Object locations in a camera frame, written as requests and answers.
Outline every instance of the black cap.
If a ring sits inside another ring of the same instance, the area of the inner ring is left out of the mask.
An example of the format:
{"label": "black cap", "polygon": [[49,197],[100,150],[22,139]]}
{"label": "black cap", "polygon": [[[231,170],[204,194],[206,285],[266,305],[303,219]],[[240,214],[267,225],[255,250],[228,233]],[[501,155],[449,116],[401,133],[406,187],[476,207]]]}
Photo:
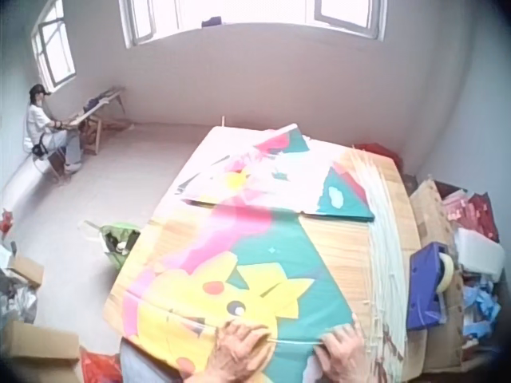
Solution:
{"label": "black cap", "polygon": [[49,96],[51,94],[51,92],[46,92],[46,89],[42,84],[36,84],[29,91],[30,98],[39,93],[44,93],[45,96]]}

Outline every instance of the cardboard box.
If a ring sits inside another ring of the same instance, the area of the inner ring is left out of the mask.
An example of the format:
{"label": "cardboard box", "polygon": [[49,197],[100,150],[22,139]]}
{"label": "cardboard box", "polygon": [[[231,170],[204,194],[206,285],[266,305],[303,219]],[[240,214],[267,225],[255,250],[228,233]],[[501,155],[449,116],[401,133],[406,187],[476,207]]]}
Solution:
{"label": "cardboard box", "polygon": [[21,255],[10,257],[9,269],[15,274],[22,276],[27,282],[35,288],[42,284],[44,267]]}
{"label": "cardboard box", "polygon": [[79,382],[73,368],[80,358],[76,334],[10,321],[2,331],[2,354],[26,381]]}
{"label": "cardboard box", "polygon": [[479,353],[468,359],[464,352],[463,337],[463,279],[458,266],[458,253],[454,244],[454,229],[443,210],[443,194],[456,187],[425,180],[410,196],[410,202],[418,225],[421,245],[440,242],[447,246],[454,261],[454,276],[444,293],[447,307],[447,323],[428,329],[424,373],[461,373],[478,367],[489,360],[487,353]]}

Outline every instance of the small table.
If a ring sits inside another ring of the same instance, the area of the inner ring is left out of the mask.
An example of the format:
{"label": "small table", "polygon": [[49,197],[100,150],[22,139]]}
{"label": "small table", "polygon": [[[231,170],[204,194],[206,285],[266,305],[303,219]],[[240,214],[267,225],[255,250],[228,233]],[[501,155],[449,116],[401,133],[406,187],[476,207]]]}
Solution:
{"label": "small table", "polygon": [[75,129],[78,127],[78,125],[84,121],[84,120],[93,120],[97,123],[97,133],[96,133],[96,140],[93,145],[90,145],[87,149],[91,150],[94,155],[97,155],[99,153],[99,143],[101,140],[101,130],[103,128],[103,119],[97,115],[97,111],[101,108],[103,108],[104,105],[107,105],[112,100],[117,100],[119,105],[122,108],[122,112],[126,114],[125,107],[122,104],[121,94],[124,92],[124,88],[119,88],[115,90],[110,96],[103,97],[99,100],[98,104],[94,106],[92,109],[90,109],[86,113],[78,114],[73,117],[73,119],[70,121],[68,128],[69,129]]}

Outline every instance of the red cheek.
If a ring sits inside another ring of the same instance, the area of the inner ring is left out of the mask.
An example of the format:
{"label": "red cheek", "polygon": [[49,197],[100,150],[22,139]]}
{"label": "red cheek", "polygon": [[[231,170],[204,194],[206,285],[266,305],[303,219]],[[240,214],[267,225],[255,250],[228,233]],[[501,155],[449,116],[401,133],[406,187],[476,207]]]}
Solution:
{"label": "red cheek", "polygon": [[224,292],[224,284],[219,281],[206,282],[204,285],[202,285],[202,290],[210,295],[222,294]]}

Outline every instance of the floor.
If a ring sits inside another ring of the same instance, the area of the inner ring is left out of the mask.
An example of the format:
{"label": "floor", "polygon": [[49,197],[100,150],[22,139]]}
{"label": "floor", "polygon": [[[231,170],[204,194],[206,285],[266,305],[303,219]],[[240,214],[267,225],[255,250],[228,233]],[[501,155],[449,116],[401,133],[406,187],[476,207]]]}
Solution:
{"label": "floor", "polygon": [[41,177],[31,160],[4,192],[14,210],[7,240],[42,264],[36,324],[79,334],[97,353],[117,353],[120,336],[103,320],[105,300],[117,276],[101,245],[77,225],[130,222],[143,226],[209,128],[135,125],[102,140],[98,156],[61,186]]}

